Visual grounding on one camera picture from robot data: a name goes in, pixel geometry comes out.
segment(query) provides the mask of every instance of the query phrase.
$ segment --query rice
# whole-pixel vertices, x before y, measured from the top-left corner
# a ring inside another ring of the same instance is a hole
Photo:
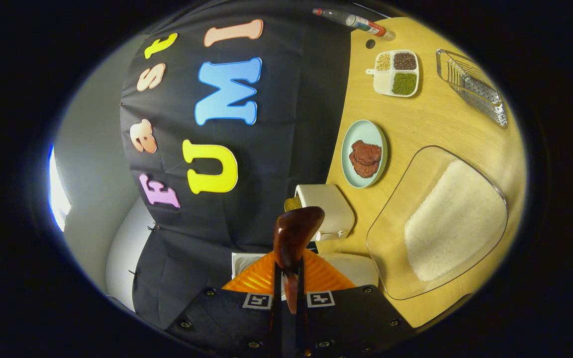
[[[463,161],[453,161],[404,226],[412,270],[421,281],[443,276],[492,238],[498,240],[495,233],[506,220],[505,204],[492,185]]]

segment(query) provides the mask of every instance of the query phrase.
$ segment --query orange part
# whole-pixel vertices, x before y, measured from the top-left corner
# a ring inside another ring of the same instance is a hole
[[[275,254],[273,251],[269,252],[224,285],[223,290],[273,294],[275,262]],[[350,279],[311,250],[304,250],[304,274],[304,293],[355,287]]]

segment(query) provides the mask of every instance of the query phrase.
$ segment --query clear plastic tray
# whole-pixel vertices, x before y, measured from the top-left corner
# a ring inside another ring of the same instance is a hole
[[[457,162],[453,166],[457,171],[448,172],[453,162]],[[439,184],[442,177],[454,180],[443,179]],[[438,184],[439,189],[428,199]],[[407,235],[406,224],[415,214]],[[369,229],[366,246],[384,291],[393,299],[408,299],[440,287],[477,265],[496,247],[506,225],[507,204],[496,186],[452,153],[425,147],[415,154]],[[454,232],[475,234],[454,236]],[[425,279],[439,270],[439,276]]]
[[[394,58],[395,54],[401,54],[407,52],[414,56],[414,61],[417,64],[414,70],[395,70],[394,67]],[[390,68],[389,70],[379,71],[377,70],[377,60],[383,54],[390,54]],[[417,80],[414,84],[414,91],[410,94],[397,94],[393,92],[393,86],[395,84],[395,75],[397,73],[414,73],[417,75]],[[412,97],[415,93],[417,93],[417,89],[419,88],[419,61],[417,59],[417,55],[412,52],[411,50],[392,50],[392,51],[384,51],[377,55],[375,58],[375,66],[374,68],[369,68],[366,70],[367,75],[373,75],[373,89],[377,93],[385,94],[385,95],[394,95],[395,97]]]

